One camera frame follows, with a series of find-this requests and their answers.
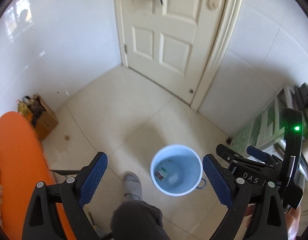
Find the screw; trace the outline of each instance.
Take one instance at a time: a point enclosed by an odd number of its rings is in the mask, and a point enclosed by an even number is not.
[[[237,182],[238,184],[244,184],[244,183],[245,183],[245,180],[242,179],[242,178],[237,178],[237,179],[236,179],[236,182]]]
[[[267,185],[268,185],[269,187],[275,187],[275,183],[274,183],[274,182],[271,182],[271,181],[269,181],[269,182],[267,183]]]
[[[36,184],[36,187],[43,187],[44,186],[44,182],[40,181]]]
[[[67,183],[73,183],[75,181],[75,178],[74,177],[68,177],[67,179],[66,179],[66,182]]]

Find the gray slipper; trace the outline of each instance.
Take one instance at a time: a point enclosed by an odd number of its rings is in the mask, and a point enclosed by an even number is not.
[[[127,200],[142,200],[142,185],[139,177],[129,172],[124,177],[124,196]]]

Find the door panel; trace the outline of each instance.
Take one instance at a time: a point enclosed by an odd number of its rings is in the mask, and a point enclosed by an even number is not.
[[[122,0],[129,67],[187,103],[193,99],[222,16],[207,0]]]

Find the door frame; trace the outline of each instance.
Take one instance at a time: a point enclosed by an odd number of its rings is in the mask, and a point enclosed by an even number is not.
[[[215,41],[207,60],[203,75],[195,95],[190,103],[190,107],[197,112],[216,76],[217,70],[221,64],[224,54],[230,42],[238,14],[241,8],[242,0],[226,0],[220,25],[215,37]],[[121,62],[124,67],[128,67],[127,54],[125,53],[125,35],[123,27],[122,0],[114,0],[115,16],[117,23],[117,32],[119,48],[121,52]]]

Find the orange board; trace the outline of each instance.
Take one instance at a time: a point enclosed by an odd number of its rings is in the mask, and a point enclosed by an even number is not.
[[[0,118],[0,184],[3,185],[1,214],[10,240],[21,240],[27,207],[38,181],[55,180],[47,167],[43,149],[30,123],[16,112]],[[57,205],[68,240],[75,236],[62,205]]]

